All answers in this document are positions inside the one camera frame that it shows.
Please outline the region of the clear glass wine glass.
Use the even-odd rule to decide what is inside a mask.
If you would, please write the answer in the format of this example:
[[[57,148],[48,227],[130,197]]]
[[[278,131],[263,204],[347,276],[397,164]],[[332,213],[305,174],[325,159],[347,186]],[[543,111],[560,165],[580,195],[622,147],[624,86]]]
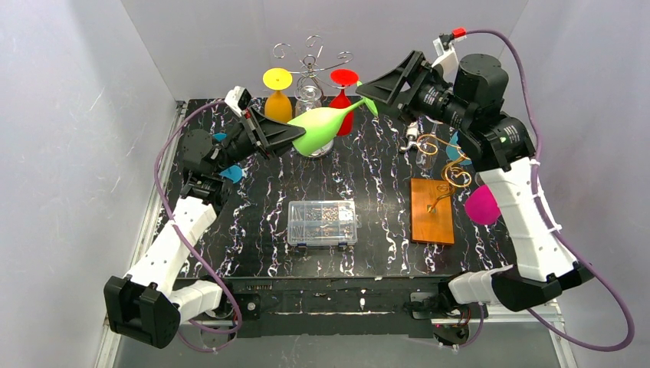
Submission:
[[[426,133],[417,138],[416,165],[422,170],[431,170],[435,166],[438,154],[437,139],[434,134]]]

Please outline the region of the green plastic wine glass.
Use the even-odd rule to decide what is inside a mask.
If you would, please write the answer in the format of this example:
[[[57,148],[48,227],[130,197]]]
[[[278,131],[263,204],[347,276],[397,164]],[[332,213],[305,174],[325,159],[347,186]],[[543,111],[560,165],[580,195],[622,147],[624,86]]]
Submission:
[[[313,108],[290,120],[288,125],[305,130],[304,135],[292,142],[293,148],[299,154],[309,156],[327,145],[339,132],[346,115],[361,105],[366,105],[374,116],[379,115],[375,103],[369,98],[361,97],[361,100],[344,108]]]

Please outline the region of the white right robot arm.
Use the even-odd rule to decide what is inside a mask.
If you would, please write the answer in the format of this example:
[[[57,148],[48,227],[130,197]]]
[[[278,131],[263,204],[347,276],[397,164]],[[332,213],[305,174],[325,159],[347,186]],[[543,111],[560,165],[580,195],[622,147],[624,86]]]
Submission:
[[[488,54],[468,54],[447,82],[441,61],[411,52],[395,69],[366,82],[357,93],[381,114],[409,122],[424,116],[454,128],[458,144],[494,197],[514,245],[513,265],[463,272],[440,282],[440,308],[500,304],[522,311],[544,304],[593,279],[558,239],[538,179],[537,151],[525,125],[503,109],[509,77]]]

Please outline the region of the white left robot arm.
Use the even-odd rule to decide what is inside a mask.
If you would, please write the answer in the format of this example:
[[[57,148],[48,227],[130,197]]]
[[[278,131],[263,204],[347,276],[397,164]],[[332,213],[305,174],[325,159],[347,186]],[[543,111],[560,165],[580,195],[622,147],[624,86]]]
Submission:
[[[238,164],[254,154],[265,159],[281,156],[306,130],[251,107],[251,95],[243,87],[234,87],[222,102],[239,121],[220,137],[204,129],[185,130],[190,120],[216,107],[218,101],[195,110],[175,132],[184,165],[175,206],[169,205],[159,167],[154,167],[156,190],[168,221],[144,256],[124,276],[113,276],[104,285],[107,321],[115,334],[162,349],[183,323],[193,324],[200,314],[218,310],[223,297],[233,313],[227,334],[241,328],[244,318],[235,296],[195,246],[240,180]]]

